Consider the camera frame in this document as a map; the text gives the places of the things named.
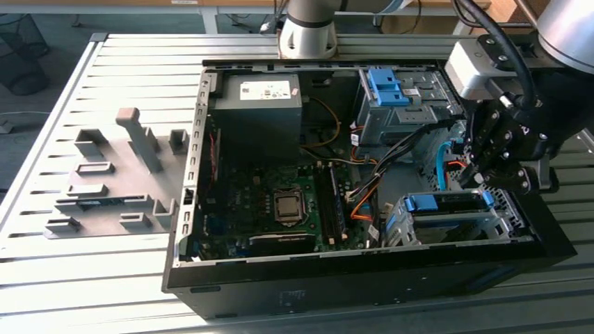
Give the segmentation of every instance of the table leg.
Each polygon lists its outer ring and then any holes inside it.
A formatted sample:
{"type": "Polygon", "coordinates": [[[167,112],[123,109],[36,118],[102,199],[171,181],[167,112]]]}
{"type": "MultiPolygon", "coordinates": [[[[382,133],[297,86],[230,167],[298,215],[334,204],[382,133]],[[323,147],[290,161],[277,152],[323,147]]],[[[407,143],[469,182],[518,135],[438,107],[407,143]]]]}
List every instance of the table leg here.
{"type": "Polygon", "coordinates": [[[201,8],[201,15],[205,21],[205,32],[209,34],[218,34],[219,29],[217,25],[218,8],[215,6],[207,6],[201,8]]]}

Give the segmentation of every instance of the ram slot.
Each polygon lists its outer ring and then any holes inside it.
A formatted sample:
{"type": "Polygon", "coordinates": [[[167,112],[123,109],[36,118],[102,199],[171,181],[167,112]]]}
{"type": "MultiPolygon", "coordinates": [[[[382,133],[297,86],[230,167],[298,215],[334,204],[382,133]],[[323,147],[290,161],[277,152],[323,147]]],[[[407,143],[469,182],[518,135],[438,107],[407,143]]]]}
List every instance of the ram slot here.
{"type": "Polygon", "coordinates": [[[334,181],[333,167],[318,166],[314,171],[315,191],[318,194],[318,210],[322,221],[322,236],[330,245],[338,244],[345,238],[345,213],[334,181]]]}

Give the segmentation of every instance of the metal chassis frame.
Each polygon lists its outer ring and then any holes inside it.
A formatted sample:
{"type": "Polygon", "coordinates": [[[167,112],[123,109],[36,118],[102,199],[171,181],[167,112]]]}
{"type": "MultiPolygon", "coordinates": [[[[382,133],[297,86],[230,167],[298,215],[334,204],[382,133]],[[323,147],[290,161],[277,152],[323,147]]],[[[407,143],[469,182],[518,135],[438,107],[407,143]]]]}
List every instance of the metal chassis frame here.
{"type": "MultiPolygon", "coordinates": [[[[403,62],[430,63],[431,61],[403,62]]],[[[297,63],[301,62],[285,60],[213,61],[206,62],[205,66],[211,65],[211,71],[219,67],[225,70],[277,72],[277,66],[281,71],[295,70],[294,67],[285,66],[295,66],[297,63]]],[[[367,67],[366,65],[361,66],[358,61],[325,61],[325,63],[325,70],[333,68],[341,70],[345,67],[357,70],[367,67]]],[[[370,63],[397,65],[398,60],[371,61],[370,63]]],[[[319,61],[306,61],[303,67],[297,70],[319,69],[319,61]]],[[[210,72],[207,68],[197,103],[191,140],[193,153],[189,155],[189,163],[194,161],[194,164],[187,166],[191,169],[187,170],[185,178],[185,189],[191,190],[194,195],[197,195],[197,181],[194,180],[198,179],[199,172],[209,93],[213,90],[211,82],[215,80],[215,75],[218,74],[210,72]]],[[[532,231],[538,236],[538,240],[534,242],[460,248],[429,246],[423,250],[393,253],[369,250],[365,252],[366,256],[307,257],[299,261],[250,262],[247,259],[247,261],[230,261],[229,265],[219,266],[179,261],[179,249],[187,247],[185,241],[191,235],[193,222],[197,218],[197,196],[194,196],[193,201],[181,208],[178,224],[183,225],[174,227],[177,232],[173,232],[170,237],[163,291],[175,293],[194,311],[207,319],[303,312],[334,306],[385,305],[438,296],[476,294],[518,274],[552,266],[577,254],[542,198],[512,194],[512,199],[525,221],[532,226],[532,231]],[[402,286],[395,287],[391,284],[401,282],[406,286],[413,286],[429,276],[448,277],[446,273],[452,271],[458,272],[458,279],[460,277],[465,277],[465,279],[454,283],[448,280],[433,282],[433,288],[437,289],[439,286],[441,289],[434,291],[430,296],[426,291],[417,293],[418,290],[411,287],[406,287],[409,293],[403,294],[399,291],[402,286]],[[361,286],[358,282],[363,277],[374,278],[377,284],[361,286]],[[335,286],[342,287],[343,290],[339,291],[357,290],[358,293],[349,299],[341,299],[337,294],[331,294],[333,291],[339,292],[334,290],[335,286]],[[299,298],[287,297],[289,293],[297,293],[299,298]],[[290,301],[277,305],[277,299],[290,301]]]]}

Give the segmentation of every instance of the black wastebasket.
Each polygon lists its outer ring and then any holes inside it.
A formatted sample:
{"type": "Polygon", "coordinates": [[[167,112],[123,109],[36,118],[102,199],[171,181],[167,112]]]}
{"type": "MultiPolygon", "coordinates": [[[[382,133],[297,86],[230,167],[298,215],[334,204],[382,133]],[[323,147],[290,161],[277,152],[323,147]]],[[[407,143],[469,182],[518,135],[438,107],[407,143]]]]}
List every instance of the black wastebasket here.
{"type": "Polygon", "coordinates": [[[50,84],[38,62],[46,53],[31,15],[0,15],[0,84],[15,95],[34,94],[50,84]]]}
{"type": "Polygon", "coordinates": [[[0,33],[19,35],[36,58],[48,53],[50,47],[31,14],[0,14],[0,33]]]}

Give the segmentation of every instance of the gray block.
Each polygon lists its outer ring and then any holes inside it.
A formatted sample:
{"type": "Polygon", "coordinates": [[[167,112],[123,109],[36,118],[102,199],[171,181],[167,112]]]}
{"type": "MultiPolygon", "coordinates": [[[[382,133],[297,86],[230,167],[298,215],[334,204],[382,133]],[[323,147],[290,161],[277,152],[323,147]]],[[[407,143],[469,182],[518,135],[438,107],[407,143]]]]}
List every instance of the gray block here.
{"type": "Polygon", "coordinates": [[[108,140],[99,129],[83,129],[75,139],[75,146],[86,157],[103,155],[100,145],[108,144],[108,140]]]}
{"type": "Polygon", "coordinates": [[[112,174],[115,166],[111,162],[88,162],[76,166],[76,173],[80,176],[112,174]]]}
{"type": "Polygon", "coordinates": [[[118,112],[115,122],[127,130],[130,139],[132,139],[135,151],[140,155],[149,170],[151,173],[157,173],[163,170],[155,152],[157,139],[150,129],[143,129],[139,123],[139,118],[140,110],[138,110],[138,108],[122,108],[118,112]]]}
{"type": "Polygon", "coordinates": [[[151,220],[143,212],[122,214],[119,222],[127,230],[146,229],[153,225],[151,220]]]}
{"type": "Polygon", "coordinates": [[[124,204],[127,207],[134,209],[153,209],[154,207],[154,199],[151,195],[144,194],[140,199],[124,200],[124,204]]]}
{"type": "Polygon", "coordinates": [[[107,193],[108,187],[106,187],[104,184],[83,184],[70,186],[66,195],[71,197],[86,197],[106,196],[107,193]]]}
{"type": "Polygon", "coordinates": [[[178,202],[175,199],[171,199],[170,209],[163,207],[163,204],[159,200],[155,201],[155,206],[153,209],[153,215],[158,219],[159,224],[163,228],[170,229],[173,224],[173,219],[175,217],[175,213],[178,211],[178,202]]]}
{"type": "Polygon", "coordinates": [[[83,208],[76,202],[64,202],[62,203],[60,200],[56,201],[56,204],[54,205],[55,208],[64,214],[75,213],[75,212],[83,212],[83,208]]]}
{"type": "Polygon", "coordinates": [[[190,136],[186,130],[171,130],[170,147],[174,155],[187,154],[187,147],[190,145],[190,136]]]}
{"type": "Polygon", "coordinates": [[[78,232],[80,229],[80,223],[72,217],[54,218],[47,221],[46,228],[52,233],[78,232]]]}

